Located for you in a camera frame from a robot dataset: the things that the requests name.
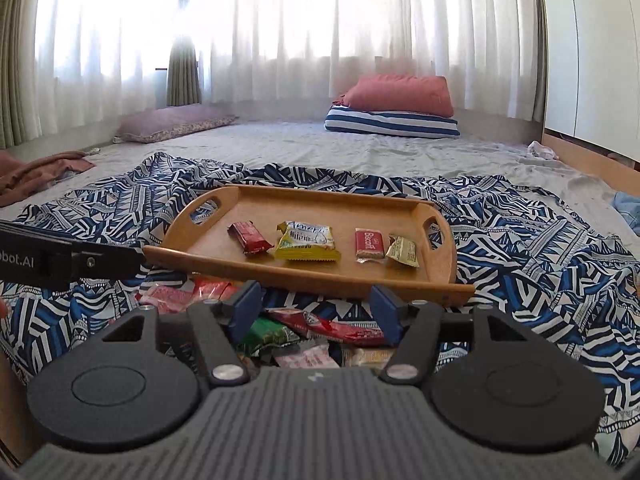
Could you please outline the yellow Americ snack pack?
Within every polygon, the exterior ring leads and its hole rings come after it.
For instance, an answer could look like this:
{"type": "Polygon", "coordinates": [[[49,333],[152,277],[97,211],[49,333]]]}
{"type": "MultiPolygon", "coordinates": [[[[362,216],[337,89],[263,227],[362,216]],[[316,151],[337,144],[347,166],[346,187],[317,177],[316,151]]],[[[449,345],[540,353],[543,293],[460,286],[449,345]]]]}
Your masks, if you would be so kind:
{"type": "Polygon", "coordinates": [[[273,255],[278,259],[317,262],[341,259],[329,226],[285,221],[277,226],[277,230],[281,236],[273,255]]]}

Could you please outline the red label cracker pack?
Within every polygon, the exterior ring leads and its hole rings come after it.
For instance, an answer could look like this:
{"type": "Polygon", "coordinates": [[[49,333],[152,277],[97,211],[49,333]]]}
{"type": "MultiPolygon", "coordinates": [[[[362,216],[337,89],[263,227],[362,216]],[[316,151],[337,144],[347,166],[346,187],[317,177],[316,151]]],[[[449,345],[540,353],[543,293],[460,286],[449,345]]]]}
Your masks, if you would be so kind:
{"type": "Polygon", "coordinates": [[[224,301],[231,298],[238,286],[231,282],[218,281],[216,278],[204,278],[198,276],[192,278],[192,301],[224,301]]]}

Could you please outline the small red snack bar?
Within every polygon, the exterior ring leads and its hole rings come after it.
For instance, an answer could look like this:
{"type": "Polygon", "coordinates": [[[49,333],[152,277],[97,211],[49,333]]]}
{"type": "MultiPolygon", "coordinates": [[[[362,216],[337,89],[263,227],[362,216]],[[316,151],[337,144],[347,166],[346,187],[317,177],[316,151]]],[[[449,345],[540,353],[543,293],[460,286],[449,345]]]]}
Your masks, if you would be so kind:
{"type": "Polygon", "coordinates": [[[233,222],[228,232],[239,242],[243,254],[257,256],[269,252],[273,244],[268,242],[251,221],[233,222]]]}

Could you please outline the white wardrobe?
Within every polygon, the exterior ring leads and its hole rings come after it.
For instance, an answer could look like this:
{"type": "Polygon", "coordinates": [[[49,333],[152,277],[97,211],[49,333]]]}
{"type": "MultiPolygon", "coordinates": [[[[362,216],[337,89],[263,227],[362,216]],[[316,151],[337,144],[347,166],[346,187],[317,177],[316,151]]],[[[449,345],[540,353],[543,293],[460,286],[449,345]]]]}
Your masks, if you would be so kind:
{"type": "Polygon", "coordinates": [[[639,159],[639,0],[544,0],[548,130],[639,159]]]}

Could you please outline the clear cracker packet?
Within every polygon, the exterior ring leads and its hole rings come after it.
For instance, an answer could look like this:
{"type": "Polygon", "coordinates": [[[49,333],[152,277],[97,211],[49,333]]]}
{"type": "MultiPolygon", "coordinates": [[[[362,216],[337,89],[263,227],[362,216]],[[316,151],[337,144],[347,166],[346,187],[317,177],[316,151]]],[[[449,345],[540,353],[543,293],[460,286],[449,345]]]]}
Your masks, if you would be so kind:
{"type": "Polygon", "coordinates": [[[343,350],[343,365],[346,367],[367,367],[379,372],[394,355],[391,348],[346,348],[343,350]]]}

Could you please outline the blue cloth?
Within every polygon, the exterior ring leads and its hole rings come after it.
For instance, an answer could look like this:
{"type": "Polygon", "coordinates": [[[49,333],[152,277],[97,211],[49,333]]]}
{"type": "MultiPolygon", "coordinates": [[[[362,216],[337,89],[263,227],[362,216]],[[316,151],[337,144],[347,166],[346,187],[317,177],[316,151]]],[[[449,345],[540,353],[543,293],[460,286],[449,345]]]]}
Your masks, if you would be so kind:
{"type": "Polygon", "coordinates": [[[623,217],[637,236],[640,235],[640,198],[624,192],[616,192],[612,206],[623,217]]]}

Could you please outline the red Biscoff biscuit pack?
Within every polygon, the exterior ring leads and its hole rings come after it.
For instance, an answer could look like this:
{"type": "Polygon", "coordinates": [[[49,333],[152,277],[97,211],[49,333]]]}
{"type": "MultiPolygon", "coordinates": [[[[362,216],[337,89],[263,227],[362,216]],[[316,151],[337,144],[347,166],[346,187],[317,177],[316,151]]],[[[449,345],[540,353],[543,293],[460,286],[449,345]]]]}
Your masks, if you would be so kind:
{"type": "Polygon", "coordinates": [[[385,258],[383,234],[378,230],[355,230],[355,256],[358,262],[378,261],[385,258]]]}

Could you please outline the green drape curtain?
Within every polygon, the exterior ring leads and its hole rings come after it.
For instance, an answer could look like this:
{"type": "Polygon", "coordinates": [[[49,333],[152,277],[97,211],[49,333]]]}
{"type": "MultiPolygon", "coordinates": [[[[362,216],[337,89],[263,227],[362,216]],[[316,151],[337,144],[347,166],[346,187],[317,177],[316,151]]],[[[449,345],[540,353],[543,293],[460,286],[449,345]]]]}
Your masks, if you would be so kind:
{"type": "Polygon", "coordinates": [[[172,44],[167,70],[166,103],[183,106],[202,102],[198,56],[189,32],[190,0],[178,0],[175,41],[172,44]]]}

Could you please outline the long red snack bar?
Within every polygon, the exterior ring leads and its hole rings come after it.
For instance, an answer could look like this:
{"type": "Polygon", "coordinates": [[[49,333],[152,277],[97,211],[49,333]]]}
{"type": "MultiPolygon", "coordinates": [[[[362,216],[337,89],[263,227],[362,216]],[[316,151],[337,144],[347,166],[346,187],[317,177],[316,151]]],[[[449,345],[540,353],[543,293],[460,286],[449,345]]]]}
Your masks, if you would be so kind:
{"type": "Polygon", "coordinates": [[[355,347],[378,347],[387,344],[382,330],[376,324],[369,327],[328,321],[297,309],[269,309],[267,314],[307,338],[323,337],[355,347]]]}

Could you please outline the green snack packet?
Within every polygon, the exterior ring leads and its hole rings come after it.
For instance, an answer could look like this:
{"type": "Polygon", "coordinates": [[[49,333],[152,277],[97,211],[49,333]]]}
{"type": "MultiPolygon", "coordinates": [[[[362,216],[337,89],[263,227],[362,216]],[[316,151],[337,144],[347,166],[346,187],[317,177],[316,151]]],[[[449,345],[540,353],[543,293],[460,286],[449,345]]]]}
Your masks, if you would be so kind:
{"type": "Polygon", "coordinates": [[[256,358],[265,352],[288,347],[299,341],[300,337],[288,326],[270,318],[258,318],[242,339],[240,350],[246,356],[256,358]]]}

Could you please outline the white pink snack packet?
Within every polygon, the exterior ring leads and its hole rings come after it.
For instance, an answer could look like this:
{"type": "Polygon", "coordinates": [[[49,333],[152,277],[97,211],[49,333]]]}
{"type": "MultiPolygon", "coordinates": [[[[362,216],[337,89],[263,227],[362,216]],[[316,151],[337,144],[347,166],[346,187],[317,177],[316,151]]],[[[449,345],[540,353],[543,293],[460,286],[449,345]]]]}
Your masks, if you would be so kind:
{"type": "Polygon", "coordinates": [[[340,366],[330,356],[328,344],[315,344],[311,347],[299,347],[296,352],[275,356],[276,363],[283,368],[301,370],[329,370],[340,366]]]}

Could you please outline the blue patterned blanket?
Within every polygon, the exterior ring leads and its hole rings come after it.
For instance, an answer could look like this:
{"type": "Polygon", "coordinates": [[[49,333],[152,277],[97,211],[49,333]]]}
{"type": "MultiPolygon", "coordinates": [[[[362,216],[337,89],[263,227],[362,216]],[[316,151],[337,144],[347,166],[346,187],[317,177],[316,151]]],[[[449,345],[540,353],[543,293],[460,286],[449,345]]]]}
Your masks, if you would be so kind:
{"type": "MultiPolygon", "coordinates": [[[[495,306],[598,376],[604,414],[594,448],[620,466],[639,447],[639,260],[597,233],[558,196],[506,177],[379,177],[267,164],[250,168],[159,152],[124,174],[28,204],[15,222],[93,243],[159,245],[191,200],[223,185],[303,188],[429,200],[450,224],[457,282],[469,307],[495,306]]],[[[64,292],[2,283],[9,321],[1,347],[23,384],[138,306],[137,292],[179,286],[186,274],[148,266],[130,280],[82,280],[64,292]]]]}

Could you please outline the pink clear snack packet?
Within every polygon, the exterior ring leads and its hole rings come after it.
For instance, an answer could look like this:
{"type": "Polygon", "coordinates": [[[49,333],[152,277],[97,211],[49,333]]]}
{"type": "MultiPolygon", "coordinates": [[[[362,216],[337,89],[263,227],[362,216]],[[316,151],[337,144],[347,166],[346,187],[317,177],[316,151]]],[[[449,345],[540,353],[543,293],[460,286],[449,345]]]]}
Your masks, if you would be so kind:
{"type": "Polygon", "coordinates": [[[192,304],[193,294],[190,290],[153,285],[137,294],[137,300],[140,306],[156,307],[160,314],[181,313],[192,304]]]}

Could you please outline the pale yellow snack packet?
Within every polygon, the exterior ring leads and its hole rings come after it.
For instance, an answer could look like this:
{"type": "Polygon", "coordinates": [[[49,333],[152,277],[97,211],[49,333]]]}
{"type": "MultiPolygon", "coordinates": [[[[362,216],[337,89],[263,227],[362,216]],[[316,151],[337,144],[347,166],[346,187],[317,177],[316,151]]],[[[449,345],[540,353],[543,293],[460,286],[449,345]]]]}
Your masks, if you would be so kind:
{"type": "Polygon", "coordinates": [[[386,250],[386,257],[403,266],[411,266],[417,269],[420,266],[417,250],[418,246],[413,240],[409,240],[404,236],[390,234],[390,246],[386,250]]]}

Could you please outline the purple pillow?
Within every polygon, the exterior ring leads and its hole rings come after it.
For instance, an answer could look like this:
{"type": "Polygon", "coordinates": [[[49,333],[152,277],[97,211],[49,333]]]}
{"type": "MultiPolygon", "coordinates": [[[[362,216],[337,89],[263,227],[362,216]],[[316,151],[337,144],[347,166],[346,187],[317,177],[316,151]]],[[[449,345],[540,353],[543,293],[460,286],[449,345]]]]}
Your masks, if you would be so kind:
{"type": "Polygon", "coordinates": [[[146,110],[122,120],[115,142],[150,144],[232,125],[238,118],[218,106],[190,104],[146,110]]]}

